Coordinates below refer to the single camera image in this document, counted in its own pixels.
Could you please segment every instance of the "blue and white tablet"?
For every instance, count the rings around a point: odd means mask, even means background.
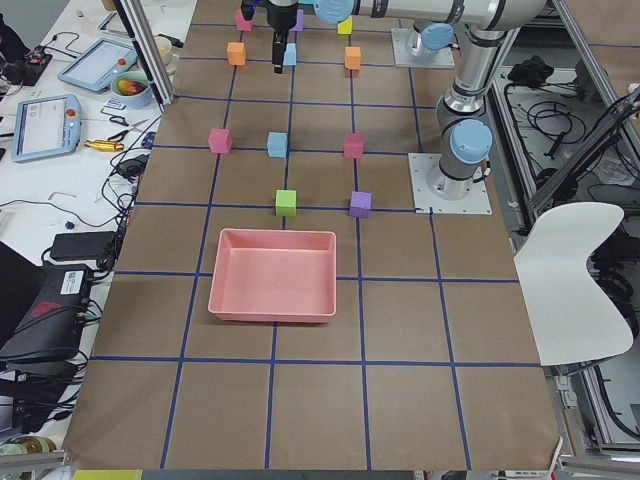
[[[80,141],[80,102],[73,94],[18,104],[12,158],[28,162],[67,155]]]
[[[138,61],[131,45],[101,38],[73,63],[58,73],[58,79],[92,92],[106,90],[111,80]]]

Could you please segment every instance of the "yellow screwdriver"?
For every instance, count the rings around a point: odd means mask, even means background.
[[[100,152],[119,152],[124,150],[124,143],[112,142],[110,140],[87,140],[84,142],[85,147],[91,147]]]

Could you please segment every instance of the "pink tray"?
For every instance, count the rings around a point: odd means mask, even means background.
[[[333,232],[220,232],[209,311],[223,320],[327,323],[336,313]]]

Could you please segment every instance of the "cube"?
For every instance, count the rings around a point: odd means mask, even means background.
[[[353,31],[353,17],[347,18],[338,24],[338,35],[351,35]]]
[[[270,157],[287,158],[287,134],[269,132],[267,139],[267,154]]]
[[[304,29],[304,10],[301,8],[298,9],[296,24],[290,30],[291,32],[301,32]]]
[[[364,135],[347,133],[344,137],[344,158],[362,158],[364,154]]]
[[[295,190],[276,190],[276,215],[279,217],[296,216]]]
[[[284,52],[284,62],[283,65],[293,67],[296,64],[297,52],[296,52],[296,44],[295,43],[287,43],[287,49]]]
[[[360,63],[362,62],[362,52],[360,47],[345,47],[344,48],[344,66],[349,70],[360,70]]]
[[[243,42],[229,42],[227,44],[227,60],[229,65],[244,65],[247,62],[247,51]]]
[[[356,218],[369,218],[370,213],[371,194],[369,192],[351,192],[349,216]]]
[[[242,10],[236,10],[236,29],[240,32],[250,32],[253,28],[251,20],[245,20],[242,16]]]
[[[214,128],[209,134],[209,148],[213,153],[231,151],[231,132],[226,128]]]

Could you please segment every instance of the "toy fruit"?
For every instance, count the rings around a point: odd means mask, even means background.
[[[135,80],[119,80],[118,90],[124,96],[138,95],[146,90],[147,85],[136,82]]]

